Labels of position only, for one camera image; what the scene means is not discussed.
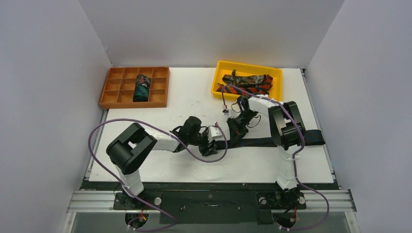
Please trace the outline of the yellow plastic tray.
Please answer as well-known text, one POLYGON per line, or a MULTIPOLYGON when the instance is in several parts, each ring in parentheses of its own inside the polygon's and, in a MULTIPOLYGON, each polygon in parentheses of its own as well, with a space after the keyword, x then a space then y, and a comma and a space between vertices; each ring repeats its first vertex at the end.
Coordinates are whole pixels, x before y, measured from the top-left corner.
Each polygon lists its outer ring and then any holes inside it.
POLYGON ((215 76, 212 82, 211 93, 214 98, 221 99, 224 97, 226 100, 237 99, 239 96, 238 94, 221 93, 219 90, 221 85, 224 84, 224 75, 231 75, 233 70, 235 70, 236 75, 239 76, 270 75, 273 80, 272 87, 268 90, 268 96, 278 101, 283 100, 283 72, 281 69, 223 60, 217 63, 215 76))

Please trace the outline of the navy striped tie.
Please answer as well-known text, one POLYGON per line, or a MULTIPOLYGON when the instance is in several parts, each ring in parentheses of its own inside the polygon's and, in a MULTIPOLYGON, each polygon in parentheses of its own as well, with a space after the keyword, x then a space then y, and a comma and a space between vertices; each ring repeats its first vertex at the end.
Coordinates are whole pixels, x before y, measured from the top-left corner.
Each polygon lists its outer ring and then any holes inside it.
MULTIPOLYGON (((246 138, 244 139, 245 133, 229 133, 230 139, 215 141, 216 150, 223 150, 226 148, 226 143, 228 149, 240 148, 240 147, 277 147, 277 144, 273 141, 271 137, 264 138, 246 138)), ((303 138, 305 141, 305 146, 322 146, 326 142, 322 135, 321 130, 308 130, 303 132, 303 138)))

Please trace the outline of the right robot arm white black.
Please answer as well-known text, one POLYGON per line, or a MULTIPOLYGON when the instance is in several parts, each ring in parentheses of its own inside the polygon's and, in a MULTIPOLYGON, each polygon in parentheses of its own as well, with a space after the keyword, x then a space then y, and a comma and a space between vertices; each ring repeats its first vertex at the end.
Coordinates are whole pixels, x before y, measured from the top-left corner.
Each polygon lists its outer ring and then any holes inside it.
POLYGON ((276 102, 266 96, 240 96, 236 100, 240 113, 227 119, 230 133, 229 148, 276 147, 278 148, 278 175, 274 201, 280 208, 297 204, 300 183, 296 160, 305 146, 306 132, 297 104, 294 101, 276 102), (244 139, 249 123, 258 114, 269 120, 269 138, 244 139))

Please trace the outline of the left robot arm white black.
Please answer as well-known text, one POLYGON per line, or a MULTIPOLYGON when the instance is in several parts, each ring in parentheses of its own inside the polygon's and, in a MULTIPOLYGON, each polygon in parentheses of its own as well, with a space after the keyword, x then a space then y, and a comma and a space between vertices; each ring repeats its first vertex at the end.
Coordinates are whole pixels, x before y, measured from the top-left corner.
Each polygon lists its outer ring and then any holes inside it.
POLYGON ((108 145, 106 154, 119 172, 126 203, 138 209, 145 202, 139 168, 152 151, 178 153, 196 146, 202 156, 210 156, 217 154, 216 139, 223 136, 217 125, 203 126, 195 116, 169 132, 134 122, 108 145))

